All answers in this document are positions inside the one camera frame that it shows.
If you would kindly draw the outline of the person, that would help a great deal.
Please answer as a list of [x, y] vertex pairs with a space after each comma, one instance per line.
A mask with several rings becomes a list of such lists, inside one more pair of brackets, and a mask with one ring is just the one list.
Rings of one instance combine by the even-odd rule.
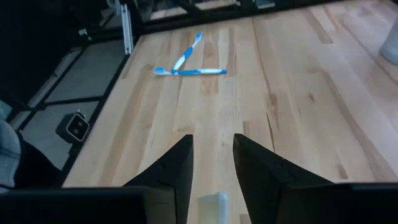
[[61, 170], [5, 119], [0, 101], [0, 194], [54, 187]]

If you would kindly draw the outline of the white paper cup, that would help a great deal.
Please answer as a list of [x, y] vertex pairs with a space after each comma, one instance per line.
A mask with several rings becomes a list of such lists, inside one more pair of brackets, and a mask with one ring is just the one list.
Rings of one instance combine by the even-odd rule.
[[398, 22], [389, 31], [380, 52], [388, 62], [398, 66]]

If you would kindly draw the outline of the orange white toothbrush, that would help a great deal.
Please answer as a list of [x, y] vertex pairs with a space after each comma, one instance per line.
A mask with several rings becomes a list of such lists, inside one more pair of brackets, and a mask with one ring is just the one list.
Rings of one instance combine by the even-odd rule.
[[227, 224], [228, 196], [217, 192], [198, 198], [198, 224]]

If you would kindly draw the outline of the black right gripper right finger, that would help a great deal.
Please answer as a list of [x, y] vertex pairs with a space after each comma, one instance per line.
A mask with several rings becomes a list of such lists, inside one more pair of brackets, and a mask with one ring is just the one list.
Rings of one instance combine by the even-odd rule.
[[333, 183], [235, 134], [233, 156], [252, 224], [398, 224], [398, 183]]

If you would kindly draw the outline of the black metal rig frame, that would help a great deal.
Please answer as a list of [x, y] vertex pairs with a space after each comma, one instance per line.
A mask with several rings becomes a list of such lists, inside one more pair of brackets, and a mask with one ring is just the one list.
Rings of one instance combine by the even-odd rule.
[[[91, 115], [85, 141], [72, 146], [51, 186], [123, 184], [186, 134], [194, 136], [206, 169], [211, 153], [229, 146], [235, 133], [270, 143], [271, 116], [261, 100], [265, 84], [252, 22], [333, 1], [285, 0], [259, 10], [209, 2], [193, 16], [144, 23], [136, 48]], [[154, 75], [156, 66], [177, 58], [196, 31], [205, 39], [187, 67], [222, 65], [227, 74]]]

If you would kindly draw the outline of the blue white toothbrush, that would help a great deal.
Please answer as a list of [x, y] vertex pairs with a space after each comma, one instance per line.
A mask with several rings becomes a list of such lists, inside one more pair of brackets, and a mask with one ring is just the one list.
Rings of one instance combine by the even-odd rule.
[[185, 61], [190, 57], [193, 52], [193, 49], [196, 45], [201, 41], [203, 36], [202, 32], [199, 32], [195, 35], [195, 40], [191, 46], [181, 55], [181, 57], [176, 61], [175, 65], [173, 66], [171, 73], [176, 74], [179, 68], [185, 63]]
[[201, 74], [226, 74], [228, 71], [220, 68], [203, 68], [196, 70], [178, 70], [176, 72], [167, 71], [164, 67], [156, 67], [156, 75], [201, 75]]

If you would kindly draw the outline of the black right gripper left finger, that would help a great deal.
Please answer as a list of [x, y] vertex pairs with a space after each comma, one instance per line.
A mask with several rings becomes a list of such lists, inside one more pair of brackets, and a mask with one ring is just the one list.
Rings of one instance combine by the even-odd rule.
[[193, 135], [187, 134], [121, 187], [0, 194], [0, 224], [186, 224], [192, 179]]

